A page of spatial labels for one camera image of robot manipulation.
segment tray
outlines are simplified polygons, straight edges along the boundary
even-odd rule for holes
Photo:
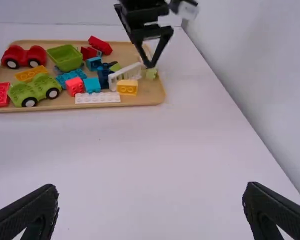
[[[18,40],[12,42],[10,45],[19,45],[24,49],[29,49],[32,45],[39,45],[44,49],[57,47],[60,45],[71,44],[74,47],[88,46],[88,41],[80,40]],[[135,46],[130,42],[109,41],[113,52],[108,56],[102,56],[102,62],[110,63],[118,61],[122,67],[126,67],[139,61],[139,54]],[[147,55],[151,52],[147,45],[143,46]],[[48,58],[46,68],[52,76],[56,76],[53,71],[54,63]],[[16,82],[18,81],[14,74],[29,69],[28,67],[20,67],[17,70],[9,69],[0,65],[0,83],[2,82]],[[96,72],[89,71],[86,67],[83,71],[88,77],[97,77]],[[154,80],[141,78],[138,80],[137,96],[121,95],[121,102],[112,103],[89,103],[89,104],[75,104],[75,98],[68,95],[67,91],[61,92],[60,96],[54,100],[44,99],[35,107],[15,107],[10,101],[6,107],[0,107],[0,112],[29,112],[29,111],[44,111],[44,110],[61,110],[61,109],[82,109],[82,108],[102,108],[102,107],[123,107],[123,106],[144,106],[144,105],[158,105],[165,100],[166,93],[161,82],[159,74]]]

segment green toy car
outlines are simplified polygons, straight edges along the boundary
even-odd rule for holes
[[[16,107],[34,107],[42,99],[56,99],[61,91],[57,80],[47,73],[39,73],[31,82],[11,85],[8,96]]]
[[[70,44],[49,48],[46,52],[55,65],[65,73],[80,68],[83,61],[82,54]]]

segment toy car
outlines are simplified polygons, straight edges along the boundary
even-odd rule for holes
[[[47,73],[35,75],[31,82],[18,82],[8,90],[8,96],[16,107],[35,107],[42,99],[56,99],[62,87]]]
[[[47,63],[47,53],[41,46],[34,45],[29,50],[24,50],[19,45],[10,46],[3,54],[1,63],[10,68],[29,66],[31,68]]]

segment yellow lego brick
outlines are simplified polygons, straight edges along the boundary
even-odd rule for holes
[[[137,80],[120,80],[116,83],[116,91],[120,95],[136,96],[138,93]]]
[[[14,76],[16,79],[18,79],[21,82],[29,83],[29,82],[31,82],[32,78],[35,75],[41,74],[41,73],[45,73],[45,74],[48,73],[48,70],[45,68],[45,66],[42,66],[42,65],[36,66],[29,70],[18,72]]]

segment orange lego brick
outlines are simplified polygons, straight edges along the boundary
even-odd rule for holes
[[[36,66],[36,67],[31,68],[26,71],[18,72],[14,76],[16,79],[18,79],[21,82],[29,83],[29,82],[31,82],[32,78],[35,75],[41,74],[41,73],[44,73],[44,74],[48,73],[48,70],[43,65]]]

